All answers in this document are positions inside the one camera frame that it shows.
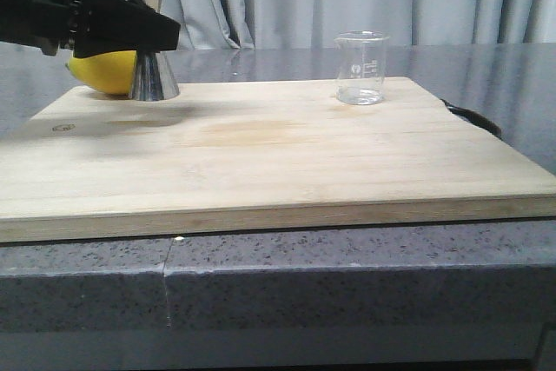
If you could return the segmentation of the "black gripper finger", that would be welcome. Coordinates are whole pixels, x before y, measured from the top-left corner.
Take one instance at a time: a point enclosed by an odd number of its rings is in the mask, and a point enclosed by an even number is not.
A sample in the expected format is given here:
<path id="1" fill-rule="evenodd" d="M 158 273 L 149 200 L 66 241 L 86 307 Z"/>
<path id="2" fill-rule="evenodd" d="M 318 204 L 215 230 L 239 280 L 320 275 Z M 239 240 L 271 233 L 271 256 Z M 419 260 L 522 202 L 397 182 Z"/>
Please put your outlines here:
<path id="1" fill-rule="evenodd" d="M 127 0 L 79 0 L 74 56 L 85 58 L 124 50 L 177 48 L 180 24 Z"/>

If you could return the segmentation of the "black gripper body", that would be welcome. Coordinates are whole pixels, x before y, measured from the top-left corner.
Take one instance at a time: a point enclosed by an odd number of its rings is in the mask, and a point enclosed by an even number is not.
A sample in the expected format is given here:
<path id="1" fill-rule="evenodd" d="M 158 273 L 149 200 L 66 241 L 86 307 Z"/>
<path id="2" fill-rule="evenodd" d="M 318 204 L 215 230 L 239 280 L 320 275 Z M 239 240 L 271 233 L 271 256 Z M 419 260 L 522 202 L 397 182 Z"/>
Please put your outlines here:
<path id="1" fill-rule="evenodd" d="M 38 48 L 46 56 L 59 49 L 83 54 L 83 0 L 1 0 L 1 40 Z"/>

